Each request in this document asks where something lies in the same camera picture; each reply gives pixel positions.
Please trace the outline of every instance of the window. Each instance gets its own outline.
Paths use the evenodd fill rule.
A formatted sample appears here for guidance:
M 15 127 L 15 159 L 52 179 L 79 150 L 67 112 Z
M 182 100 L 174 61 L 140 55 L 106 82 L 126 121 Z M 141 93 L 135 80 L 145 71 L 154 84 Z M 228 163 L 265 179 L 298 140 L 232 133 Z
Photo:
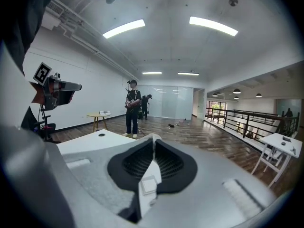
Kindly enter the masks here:
M 225 115 L 225 111 L 221 111 L 221 110 L 226 110 L 227 107 L 227 103 L 226 102 L 218 102 L 218 101 L 207 101 L 207 105 L 206 107 L 208 108 L 206 110 L 207 115 L 209 116 L 224 116 Z M 217 117 L 217 122 L 218 124 L 223 125 L 224 122 L 224 118 L 222 117 Z

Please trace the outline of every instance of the wood plank floor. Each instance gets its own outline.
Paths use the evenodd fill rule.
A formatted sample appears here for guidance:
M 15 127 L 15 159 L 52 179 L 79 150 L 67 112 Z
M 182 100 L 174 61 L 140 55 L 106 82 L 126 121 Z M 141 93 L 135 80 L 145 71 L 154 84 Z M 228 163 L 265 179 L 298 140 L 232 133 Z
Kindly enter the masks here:
M 148 117 L 148 120 L 138 120 L 139 128 L 144 134 L 156 133 L 164 140 L 179 142 L 190 145 L 195 148 L 216 152 L 251 172 L 260 157 L 260 152 L 240 141 L 238 138 L 228 134 L 227 132 L 210 125 L 207 122 L 193 117 L 191 121 L 185 121 L 180 126 L 169 128 L 168 124 L 175 125 L 173 119 L 165 119 L 158 117 Z M 126 131 L 125 116 L 109 119 L 106 121 L 109 131 L 123 134 Z M 104 123 L 100 122 L 99 129 L 104 127 Z M 53 134 L 56 141 L 65 142 L 74 138 L 78 138 L 91 133 L 93 125 L 78 127 L 72 130 L 65 130 Z M 138 138 L 143 137 L 142 133 L 138 134 Z M 298 134 L 299 140 L 303 140 L 303 134 Z M 292 158 L 277 183 L 274 183 L 271 189 L 279 196 L 285 191 L 291 189 L 297 180 L 300 163 L 303 161 L 303 151 L 299 159 Z M 264 173 L 264 163 L 260 163 L 254 175 L 268 185 L 275 177 L 276 172 L 268 168 Z

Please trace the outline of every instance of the round wooden table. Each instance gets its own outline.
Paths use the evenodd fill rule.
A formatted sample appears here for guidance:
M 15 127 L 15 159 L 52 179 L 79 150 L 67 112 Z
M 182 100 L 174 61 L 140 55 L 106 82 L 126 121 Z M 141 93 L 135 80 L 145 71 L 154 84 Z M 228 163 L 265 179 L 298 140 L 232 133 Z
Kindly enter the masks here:
M 100 115 L 98 112 L 95 112 L 95 113 L 88 113 L 87 116 L 91 116 L 94 118 L 94 122 L 93 122 L 93 132 L 95 132 L 95 130 L 98 128 L 98 118 L 99 117 L 102 117 L 103 118 L 103 122 L 104 122 L 104 126 L 106 128 L 106 130 L 108 130 L 108 127 L 106 126 L 106 123 L 105 123 L 105 116 L 110 116 L 111 114 L 108 114 L 108 115 Z

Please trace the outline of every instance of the black cap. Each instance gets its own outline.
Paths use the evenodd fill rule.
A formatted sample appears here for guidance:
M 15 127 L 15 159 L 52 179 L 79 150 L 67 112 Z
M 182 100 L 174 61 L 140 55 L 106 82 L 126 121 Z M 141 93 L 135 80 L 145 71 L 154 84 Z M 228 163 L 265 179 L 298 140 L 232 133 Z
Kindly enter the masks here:
M 135 83 L 137 85 L 137 82 L 134 79 L 130 81 L 130 84 L 132 84 L 132 83 Z

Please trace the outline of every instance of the black baseboard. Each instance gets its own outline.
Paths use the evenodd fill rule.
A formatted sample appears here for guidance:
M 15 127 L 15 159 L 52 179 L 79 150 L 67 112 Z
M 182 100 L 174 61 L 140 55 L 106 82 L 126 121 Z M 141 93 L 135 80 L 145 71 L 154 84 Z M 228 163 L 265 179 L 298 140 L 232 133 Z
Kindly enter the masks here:
M 222 131 L 225 131 L 225 130 L 223 130 L 222 128 L 220 128 L 220 127 L 218 127 L 218 126 L 216 126 L 216 125 L 213 125 L 213 124 L 211 124 L 211 123 L 209 123 L 209 122 L 207 122 L 206 120 L 204 120 L 206 123 L 208 123 L 208 124 L 210 124 L 211 126 L 214 126 L 214 127 L 217 127 L 218 129 L 220 129 L 220 130 L 222 130 Z M 231 134 L 231 133 L 229 133 L 229 132 L 227 132 L 227 131 L 225 131 L 226 133 L 228 133 L 228 134 L 230 134 L 231 136 L 233 136 L 233 137 L 235 137 L 235 138 L 237 138 L 236 136 L 234 136 L 233 134 Z M 242 141 L 243 143 L 245 143 L 245 144 L 247 144 L 247 145 L 249 145 L 250 147 L 252 147 L 252 148 L 254 148 L 256 151 L 258 151 L 259 153 L 262 153 L 262 151 L 261 150 L 259 150 L 259 149 L 257 149 L 255 146 L 253 146 L 253 145 L 251 145 L 251 144 L 249 144 L 249 143 L 247 143 L 247 142 L 245 142 L 244 140 L 242 140 L 242 139 L 240 139 L 240 138 L 237 138 L 237 139 L 239 139 L 240 141 Z
M 119 116 L 109 117 L 109 118 L 106 118 L 105 120 L 114 119 L 114 118 L 117 118 L 117 117 L 120 117 L 120 116 L 124 116 L 124 115 L 125 114 L 119 115 Z M 78 127 L 87 126 L 87 125 L 93 124 L 93 122 L 94 121 L 92 121 L 90 123 L 84 123 L 84 124 L 80 124 L 80 125 L 75 125 L 75 126 L 72 126 L 72 127 L 61 128 L 61 129 L 55 130 L 54 133 L 58 133 L 58 132 L 62 132 L 62 131 L 65 131 L 65 130 L 70 130 L 70 129 L 74 129 L 74 128 L 78 128 Z

